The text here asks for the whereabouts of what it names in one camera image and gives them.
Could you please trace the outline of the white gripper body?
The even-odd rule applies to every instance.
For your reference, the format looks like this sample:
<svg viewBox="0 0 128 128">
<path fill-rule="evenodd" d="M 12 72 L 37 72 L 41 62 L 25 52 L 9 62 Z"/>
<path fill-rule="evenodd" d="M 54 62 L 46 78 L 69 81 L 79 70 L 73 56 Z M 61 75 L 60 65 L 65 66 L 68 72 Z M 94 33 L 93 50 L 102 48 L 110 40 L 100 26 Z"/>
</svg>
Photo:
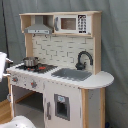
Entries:
<svg viewBox="0 0 128 128">
<path fill-rule="evenodd" d="M 6 53 L 0 52 L 0 80 L 2 80 L 3 77 L 10 76 L 10 74 L 4 73 L 6 63 L 13 63 L 13 61 L 7 57 Z"/>
</svg>

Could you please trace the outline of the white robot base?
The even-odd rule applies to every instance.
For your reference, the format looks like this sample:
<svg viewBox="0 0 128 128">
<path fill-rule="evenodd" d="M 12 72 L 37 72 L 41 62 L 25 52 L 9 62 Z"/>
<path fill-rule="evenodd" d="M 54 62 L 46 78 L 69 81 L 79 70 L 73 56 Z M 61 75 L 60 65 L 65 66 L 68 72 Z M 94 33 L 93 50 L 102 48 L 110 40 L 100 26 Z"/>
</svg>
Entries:
<svg viewBox="0 0 128 128">
<path fill-rule="evenodd" d="M 36 128 L 25 116 L 16 116 L 7 123 L 0 124 L 0 128 Z"/>
</svg>

